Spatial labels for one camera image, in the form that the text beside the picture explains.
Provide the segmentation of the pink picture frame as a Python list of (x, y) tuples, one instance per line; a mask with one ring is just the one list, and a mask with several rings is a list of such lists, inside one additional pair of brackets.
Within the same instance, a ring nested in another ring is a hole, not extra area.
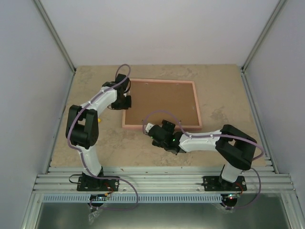
[(132, 107), (123, 111), (122, 128), (140, 130), (146, 119), (161, 124), (165, 119), (180, 123), (185, 130), (202, 128), (194, 81), (131, 79)]

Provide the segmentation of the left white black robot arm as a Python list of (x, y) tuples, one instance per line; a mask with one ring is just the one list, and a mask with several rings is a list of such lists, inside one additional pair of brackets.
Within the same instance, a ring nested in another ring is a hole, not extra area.
[(108, 107), (112, 110), (127, 110), (132, 99), (127, 95), (131, 87), (129, 76), (118, 74), (112, 82), (102, 85), (100, 91), (82, 105), (69, 108), (66, 138), (68, 146), (78, 151), (83, 165), (83, 174), (88, 176), (88, 185), (93, 190), (104, 186), (102, 166), (96, 153), (99, 137), (98, 118)]

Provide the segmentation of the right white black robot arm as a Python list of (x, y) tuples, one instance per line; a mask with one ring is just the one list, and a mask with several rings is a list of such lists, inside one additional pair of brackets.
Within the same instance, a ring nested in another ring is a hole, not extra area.
[(175, 124), (166, 120), (162, 125), (148, 123), (145, 133), (152, 139), (152, 145), (175, 155), (192, 151), (215, 151), (226, 164), (216, 181), (220, 190), (231, 190), (237, 184), (242, 171), (251, 168), (257, 141), (232, 125), (208, 133), (175, 131)]

